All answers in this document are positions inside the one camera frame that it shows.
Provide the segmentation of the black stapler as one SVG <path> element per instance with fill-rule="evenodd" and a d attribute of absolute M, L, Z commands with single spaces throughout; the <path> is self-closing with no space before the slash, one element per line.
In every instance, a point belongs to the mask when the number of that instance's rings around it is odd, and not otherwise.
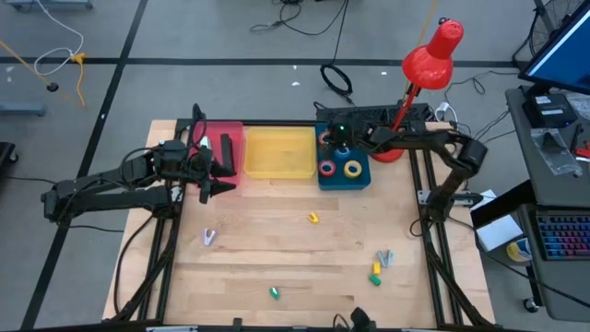
<path fill-rule="evenodd" d="M 236 172 L 234 168 L 233 148 L 230 135 L 222 134 L 220 136 L 220 144 L 223 168 L 227 171 L 228 176 L 234 176 Z"/>

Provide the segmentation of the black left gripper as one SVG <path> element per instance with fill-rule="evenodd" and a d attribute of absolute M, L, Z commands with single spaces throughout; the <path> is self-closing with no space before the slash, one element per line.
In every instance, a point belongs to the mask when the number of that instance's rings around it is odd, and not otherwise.
<path fill-rule="evenodd" d="M 236 188 L 235 184 L 222 182 L 211 177 L 233 177 L 236 172 L 232 168 L 225 167 L 216 159 L 213 159 L 213 152 L 209 148 L 200 148 L 190 159 L 185 181 L 197 184 L 200 188 L 199 202 L 206 204 L 212 196 L 229 192 Z"/>

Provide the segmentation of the yellow and blue roll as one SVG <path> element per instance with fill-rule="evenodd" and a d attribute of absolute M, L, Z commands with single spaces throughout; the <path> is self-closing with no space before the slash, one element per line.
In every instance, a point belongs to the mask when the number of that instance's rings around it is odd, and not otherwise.
<path fill-rule="evenodd" d="M 506 245 L 506 254 L 514 262 L 524 263 L 532 260 L 532 253 L 527 238 L 512 241 Z"/>

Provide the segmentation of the yellow plastic bin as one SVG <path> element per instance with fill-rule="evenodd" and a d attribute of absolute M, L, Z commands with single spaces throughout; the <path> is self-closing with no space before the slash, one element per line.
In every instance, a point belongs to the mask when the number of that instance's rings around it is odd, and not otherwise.
<path fill-rule="evenodd" d="M 316 170 L 310 126 L 257 126 L 246 131 L 244 170 L 255 179 L 308 179 Z"/>

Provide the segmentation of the small black box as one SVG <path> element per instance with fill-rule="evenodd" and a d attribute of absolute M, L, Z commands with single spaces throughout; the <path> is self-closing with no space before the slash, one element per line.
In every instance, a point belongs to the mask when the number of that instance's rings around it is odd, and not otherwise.
<path fill-rule="evenodd" d="M 563 128 L 577 120 L 576 112 L 563 94 L 529 96 L 523 108 L 533 128 Z"/>

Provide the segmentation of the rainbow backlit keyboard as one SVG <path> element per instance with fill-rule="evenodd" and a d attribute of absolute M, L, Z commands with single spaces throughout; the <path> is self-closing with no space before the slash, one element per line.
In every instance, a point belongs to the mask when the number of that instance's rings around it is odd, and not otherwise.
<path fill-rule="evenodd" d="M 545 260 L 590 260 L 590 215 L 536 214 L 534 230 Z"/>

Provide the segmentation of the red desk lamp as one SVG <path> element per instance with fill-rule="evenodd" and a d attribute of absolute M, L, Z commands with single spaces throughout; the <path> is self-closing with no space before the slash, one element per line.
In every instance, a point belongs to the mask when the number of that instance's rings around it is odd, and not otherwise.
<path fill-rule="evenodd" d="M 402 62 L 404 75 L 410 82 L 407 99 L 391 126 L 396 131 L 415 97 L 422 89 L 443 89 L 452 77 L 452 54 L 464 36 L 463 25 L 449 18 L 442 18 L 431 40 L 410 52 Z"/>

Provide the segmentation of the grey furniture foot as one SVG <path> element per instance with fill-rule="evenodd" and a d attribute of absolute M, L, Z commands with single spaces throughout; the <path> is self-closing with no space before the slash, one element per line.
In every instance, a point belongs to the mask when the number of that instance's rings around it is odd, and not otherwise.
<path fill-rule="evenodd" d="M 46 114 L 45 106 L 37 102 L 0 101 L 0 115 L 37 115 Z"/>
<path fill-rule="evenodd" d="M 13 7 L 17 12 L 27 13 L 33 8 L 39 9 L 43 6 L 46 9 L 55 7 L 85 7 L 92 10 L 94 5 L 91 0 L 0 0 L 5 5 Z"/>

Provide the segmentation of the black object with caster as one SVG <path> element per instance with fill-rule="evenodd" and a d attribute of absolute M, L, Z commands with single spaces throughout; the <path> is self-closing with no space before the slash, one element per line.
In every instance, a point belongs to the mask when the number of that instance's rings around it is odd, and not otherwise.
<path fill-rule="evenodd" d="M 16 145 L 0 141 L 0 183 L 6 178 L 7 169 L 17 161 Z"/>

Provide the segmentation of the white box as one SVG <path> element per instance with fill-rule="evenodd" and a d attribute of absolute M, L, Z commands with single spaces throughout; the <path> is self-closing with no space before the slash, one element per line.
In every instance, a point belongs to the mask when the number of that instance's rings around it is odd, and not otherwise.
<path fill-rule="evenodd" d="M 511 215 L 503 216 L 477 228 L 478 241 L 485 252 L 494 250 L 522 234 L 521 227 Z"/>

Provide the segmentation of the blue plastic bin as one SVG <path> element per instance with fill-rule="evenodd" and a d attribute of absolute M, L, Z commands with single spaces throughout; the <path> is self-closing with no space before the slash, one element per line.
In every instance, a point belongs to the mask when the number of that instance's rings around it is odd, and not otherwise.
<path fill-rule="evenodd" d="M 346 160 L 339 160 L 334 156 L 334 149 L 328 146 L 320 146 L 318 136 L 327 130 L 327 124 L 317 124 L 315 126 L 316 134 L 316 156 L 317 169 L 321 160 L 331 160 L 336 165 L 336 173 L 331 177 L 323 177 L 318 172 L 318 185 L 323 191 L 335 190 L 362 190 L 367 187 L 371 181 L 371 171 L 368 156 L 357 148 L 351 148 L 350 157 Z M 345 163 L 349 160 L 357 160 L 362 165 L 362 174 L 358 178 L 350 179 L 344 174 Z"/>

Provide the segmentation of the clear plastic bag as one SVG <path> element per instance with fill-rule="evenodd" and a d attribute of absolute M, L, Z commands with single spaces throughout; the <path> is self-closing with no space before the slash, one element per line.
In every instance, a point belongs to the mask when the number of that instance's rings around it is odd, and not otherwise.
<path fill-rule="evenodd" d="M 533 128 L 530 133 L 537 151 L 554 175 L 583 174 L 581 166 L 566 146 L 558 129 Z"/>

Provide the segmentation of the computer monitor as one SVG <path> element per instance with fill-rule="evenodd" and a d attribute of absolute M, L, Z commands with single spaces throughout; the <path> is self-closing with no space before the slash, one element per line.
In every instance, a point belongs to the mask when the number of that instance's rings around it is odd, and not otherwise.
<path fill-rule="evenodd" d="M 518 77 L 590 95 L 590 0 L 576 8 Z"/>

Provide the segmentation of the black fan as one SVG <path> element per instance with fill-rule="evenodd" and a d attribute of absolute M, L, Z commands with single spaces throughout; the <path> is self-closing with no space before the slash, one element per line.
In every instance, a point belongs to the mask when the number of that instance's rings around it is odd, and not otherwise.
<path fill-rule="evenodd" d="M 566 24 L 573 13 L 585 0 L 533 0 L 534 16 L 523 43 L 512 54 L 512 64 L 518 69 L 525 66 L 525 61 L 517 55 L 527 49 L 532 57 L 553 37 L 562 25 Z"/>

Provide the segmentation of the pink plastic bin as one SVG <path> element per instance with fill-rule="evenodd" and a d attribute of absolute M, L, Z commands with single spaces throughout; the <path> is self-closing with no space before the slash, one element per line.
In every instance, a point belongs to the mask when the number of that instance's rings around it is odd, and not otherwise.
<path fill-rule="evenodd" d="M 207 121 L 205 133 L 208 147 L 212 150 L 214 158 L 224 164 L 224 151 L 226 144 L 222 142 L 222 136 L 227 135 L 230 138 L 232 166 L 235 175 L 232 177 L 218 178 L 221 182 L 227 182 L 240 185 L 243 165 L 243 124 L 237 121 Z"/>

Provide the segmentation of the grey desk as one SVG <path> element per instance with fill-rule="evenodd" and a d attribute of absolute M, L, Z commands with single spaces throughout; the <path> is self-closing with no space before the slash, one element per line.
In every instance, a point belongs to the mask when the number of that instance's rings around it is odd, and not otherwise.
<path fill-rule="evenodd" d="M 533 250 L 532 274 L 539 282 L 532 286 L 536 303 L 555 320 L 590 323 L 590 259 L 548 261 L 540 253 L 541 238 L 534 227 L 534 214 L 545 210 L 590 215 L 590 173 L 553 174 L 531 138 L 523 109 L 525 94 L 521 89 L 507 89 L 505 98 L 529 179 L 504 196 L 513 201 L 513 212 Z"/>

